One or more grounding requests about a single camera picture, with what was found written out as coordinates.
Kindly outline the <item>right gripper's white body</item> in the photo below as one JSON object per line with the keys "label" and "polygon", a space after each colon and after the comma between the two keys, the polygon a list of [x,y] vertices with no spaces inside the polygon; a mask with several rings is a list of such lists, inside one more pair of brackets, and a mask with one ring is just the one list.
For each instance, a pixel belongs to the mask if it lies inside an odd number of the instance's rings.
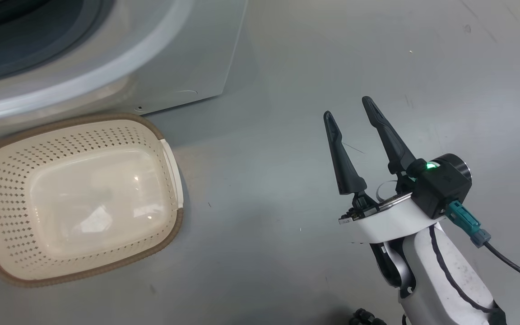
{"label": "right gripper's white body", "polygon": [[380,210],[371,208],[363,218],[342,216],[341,228],[351,241],[365,244],[390,242],[441,222],[445,216],[429,218],[413,200],[411,193],[396,195],[379,205]]}

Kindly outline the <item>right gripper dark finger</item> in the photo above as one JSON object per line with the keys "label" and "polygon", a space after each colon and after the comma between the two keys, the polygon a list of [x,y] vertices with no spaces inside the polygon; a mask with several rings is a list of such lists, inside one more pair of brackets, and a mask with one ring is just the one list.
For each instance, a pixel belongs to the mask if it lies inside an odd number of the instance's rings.
{"label": "right gripper dark finger", "polygon": [[397,177],[396,193],[411,193],[415,187],[415,181],[407,175],[406,170],[409,165],[416,160],[415,156],[398,135],[398,132],[392,127],[388,119],[384,117],[371,97],[362,97],[362,104],[370,124],[377,130],[378,136],[381,139],[382,146],[389,160],[388,170],[390,174],[396,175]]}
{"label": "right gripper dark finger", "polygon": [[342,133],[330,111],[323,115],[330,156],[340,195],[353,195],[349,213],[365,213],[371,209],[378,211],[378,202],[367,195],[367,183],[360,177],[345,151]]}

